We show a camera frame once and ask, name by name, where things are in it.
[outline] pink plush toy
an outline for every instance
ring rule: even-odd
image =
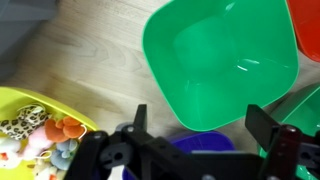
[[[35,159],[52,144],[53,142],[47,139],[44,127],[39,127],[29,136],[28,145],[23,150],[22,157],[27,161]]]

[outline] yellow tray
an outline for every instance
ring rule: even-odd
[[[16,118],[19,108],[36,102],[44,105],[47,112],[52,113],[54,118],[71,116],[86,125],[89,130],[98,129],[98,126],[88,117],[56,100],[33,91],[12,87],[0,87],[0,121]],[[32,169],[27,167],[31,164],[34,164],[34,161],[22,161],[15,169],[0,169],[0,179],[32,180],[34,179]]]

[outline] screw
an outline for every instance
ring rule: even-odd
[[[134,127],[129,126],[129,127],[127,128],[127,130],[128,130],[128,132],[133,132],[133,131],[134,131]]]
[[[287,126],[287,130],[289,130],[291,132],[296,132],[297,131],[297,129],[295,127],[289,126],[289,125]]]
[[[269,176],[267,180],[280,180],[277,176]]]
[[[205,174],[205,175],[202,176],[202,180],[215,180],[215,179],[216,178],[214,178],[210,174]]]

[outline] leopard print plush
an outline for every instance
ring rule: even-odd
[[[50,117],[41,104],[31,104],[19,109],[16,119],[1,121],[0,131],[16,140],[26,139]]]

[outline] red bowl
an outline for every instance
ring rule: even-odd
[[[287,0],[298,46],[310,59],[320,62],[320,0]]]

